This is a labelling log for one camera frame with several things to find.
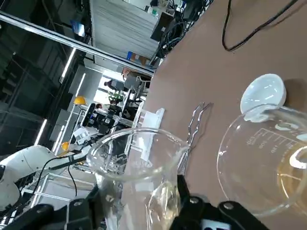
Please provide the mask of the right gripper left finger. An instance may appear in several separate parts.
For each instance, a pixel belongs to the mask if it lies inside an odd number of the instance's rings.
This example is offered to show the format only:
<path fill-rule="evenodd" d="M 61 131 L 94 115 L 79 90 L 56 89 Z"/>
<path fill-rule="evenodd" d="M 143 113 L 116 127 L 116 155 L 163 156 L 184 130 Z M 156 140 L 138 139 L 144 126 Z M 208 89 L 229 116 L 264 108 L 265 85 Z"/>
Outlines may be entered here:
<path fill-rule="evenodd" d="M 60 209 L 38 204 L 14 221 L 15 230 L 102 230 L 104 214 L 98 186 L 85 198 L 76 198 Z"/>

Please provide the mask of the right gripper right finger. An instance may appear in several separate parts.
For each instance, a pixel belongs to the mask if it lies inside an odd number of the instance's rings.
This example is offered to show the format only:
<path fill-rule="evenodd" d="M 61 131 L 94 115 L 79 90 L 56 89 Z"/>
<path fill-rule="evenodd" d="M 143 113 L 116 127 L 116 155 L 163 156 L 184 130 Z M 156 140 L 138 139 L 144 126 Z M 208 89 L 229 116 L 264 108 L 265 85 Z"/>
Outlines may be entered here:
<path fill-rule="evenodd" d="M 221 202 L 214 207 L 190 194 L 183 175 L 177 176 L 181 210 L 176 217 L 177 230 L 266 230 L 267 227 L 241 204 Z"/>

